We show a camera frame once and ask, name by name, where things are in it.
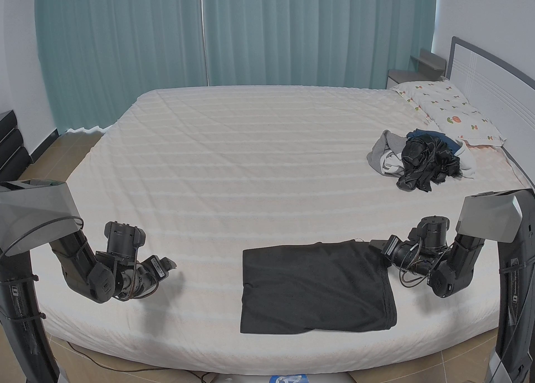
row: white wall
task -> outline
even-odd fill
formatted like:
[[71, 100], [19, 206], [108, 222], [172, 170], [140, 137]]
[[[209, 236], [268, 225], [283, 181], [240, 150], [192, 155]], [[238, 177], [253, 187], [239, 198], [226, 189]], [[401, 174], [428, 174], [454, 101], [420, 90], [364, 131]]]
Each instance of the white wall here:
[[0, 112], [13, 109], [29, 153], [55, 129], [37, 57], [34, 0], [0, 0]]
[[448, 59], [453, 35], [535, 78], [535, 0], [438, 0], [433, 51]]

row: white headboard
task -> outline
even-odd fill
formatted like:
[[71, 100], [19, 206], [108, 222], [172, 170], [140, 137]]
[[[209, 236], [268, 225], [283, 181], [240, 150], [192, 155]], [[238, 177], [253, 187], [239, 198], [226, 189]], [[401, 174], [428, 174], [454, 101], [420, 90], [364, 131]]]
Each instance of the white headboard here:
[[446, 77], [506, 137], [505, 152], [533, 184], [535, 80], [458, 37], [451, 39]]

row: mattress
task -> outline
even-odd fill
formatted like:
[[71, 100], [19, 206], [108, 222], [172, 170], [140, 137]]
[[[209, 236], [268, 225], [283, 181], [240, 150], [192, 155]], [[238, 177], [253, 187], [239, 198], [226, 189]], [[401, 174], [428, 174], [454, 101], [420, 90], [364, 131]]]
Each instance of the mattress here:
[[140, 259], [177, 263], [147, 299], [96, 304], [70, 291], [50, 247], [33, 251], [46, 329], [128, 360], [238, 374], [330, 373], [428, 355], [498, 325], [497, 246], [471, 285], [447, 298], [389, 276], [398, 323], [388, 331], [240, 333], [242, 251], [407, 236], [422, 217], [451, 219], [466, 195], [522, 188], [502, 153], [473, 149], [475, 179], [404, 192], [366, 161], [381, 132], [425, 128], [396, 92], [301, 86], [167, 89], [140, 96], [68, 185], [93, 250], [104, 224], [147, 233]]

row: curtain fold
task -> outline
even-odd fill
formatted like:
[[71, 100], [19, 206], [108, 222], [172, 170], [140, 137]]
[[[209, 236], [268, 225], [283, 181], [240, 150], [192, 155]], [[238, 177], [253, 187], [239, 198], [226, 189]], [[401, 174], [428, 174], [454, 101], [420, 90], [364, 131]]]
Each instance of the curtain fold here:
[[35, 0], [58, 131], [113, 124], [153, 89], [205, 86], [201, 0]]
[[384, 88], [430, 50], [436, 0], [203, 0], [210, 85]]

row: floral pillow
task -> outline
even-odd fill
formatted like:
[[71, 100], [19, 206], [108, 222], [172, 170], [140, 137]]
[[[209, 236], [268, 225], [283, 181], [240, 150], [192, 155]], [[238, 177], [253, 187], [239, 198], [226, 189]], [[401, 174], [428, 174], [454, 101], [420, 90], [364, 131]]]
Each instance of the floral pillow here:
[[504, 145], [505, 138], [488, 117], [471, 106], [449, 80], [411, 81], [391, 89], [434, 120], [452, 139], [460, 138], [472, 146]]

